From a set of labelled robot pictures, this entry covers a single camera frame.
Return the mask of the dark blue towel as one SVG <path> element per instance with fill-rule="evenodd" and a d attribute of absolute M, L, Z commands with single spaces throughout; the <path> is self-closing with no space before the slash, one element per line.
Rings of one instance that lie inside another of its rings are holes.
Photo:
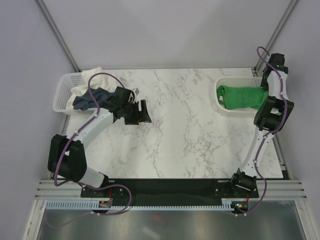
<path fill-rule="evenodd" d="M 94 99 L 100 107 L 109 106 L 111 108 L 115 108 L 120 106 L 120 104 L 116 102 L 116 98 L 114 97 L 117 88 L 119 88 L 119 86 L 112 90 L 105 90 L 101 87 L 97 89 L 90 88 L 90 90 Z M 81 111 L 86 111 L 90 108 L 97 107 L 88 90 L 83 95 L 76 96 L 72 102 L 72 106 L 74 110 Z"/>

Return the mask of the green towel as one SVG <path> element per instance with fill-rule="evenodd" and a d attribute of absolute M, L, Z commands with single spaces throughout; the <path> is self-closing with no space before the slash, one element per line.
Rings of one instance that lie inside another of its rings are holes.
<path fill-rule="evenodd" d="M 230 87 L 220 85 L 217 90 L 217 100 L 227 110 L 251 108 L 258 110 L 269 93 L 260 87 Z"/>

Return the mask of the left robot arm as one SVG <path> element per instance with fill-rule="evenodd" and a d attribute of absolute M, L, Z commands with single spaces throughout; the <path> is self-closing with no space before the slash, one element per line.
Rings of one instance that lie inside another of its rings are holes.
<path fill-rule="evenodd" d="M 83 126 L 51 139 L 47 168 L 53 173 L 56 186 L 60 185 L 58 176 L 62 176 L 67 181 L 91 186 L 98 197 L 109 193 L 110 186 L 105 182 L 108 177 L 88 167 L 85 150 L 102 130 L 120 118 L 124 118 L 125 125 L 152 122 L 146 101 L 134 101 L 134 95 L 132 90 L 118 86 L 107 100 L 98 104 Z"/>

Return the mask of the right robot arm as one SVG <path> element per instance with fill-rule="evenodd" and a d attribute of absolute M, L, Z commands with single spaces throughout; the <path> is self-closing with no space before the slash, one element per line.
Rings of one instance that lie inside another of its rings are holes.
<path fill-rule="evenodd" d="M 254 117 L 255 132 L 247 156 L 227 184 L 233 197 L 259 196 L 256 182 L 257 177 L 262 178 L 259 165 L 264 152 L 294 108 L 286 90 L 289 69 L 285 66 L 285 56 L 281 53 L 269 54 L 262 72 L 260 87 L 267 91 L 267 97 Z"/>

